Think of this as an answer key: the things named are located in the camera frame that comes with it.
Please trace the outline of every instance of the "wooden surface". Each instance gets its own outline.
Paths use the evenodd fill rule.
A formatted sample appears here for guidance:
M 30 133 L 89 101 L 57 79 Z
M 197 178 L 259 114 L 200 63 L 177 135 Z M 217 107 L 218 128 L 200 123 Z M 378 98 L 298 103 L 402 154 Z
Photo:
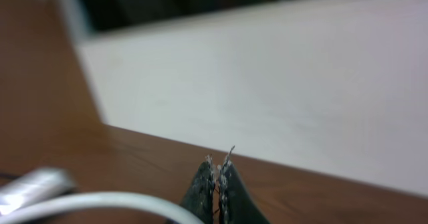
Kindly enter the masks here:
M 178 203 L 204 156 L 221 162 L 224 153 L 102 125 L 56 13 L 52 3 L 0 0 L 0 172 L 58 166 L 81 192 L 132 191 Z M 428 223 L 426 199 L 233 160 L 272 223 Z M 136 211 L 91 210 L 51 222 L 162 221 Z

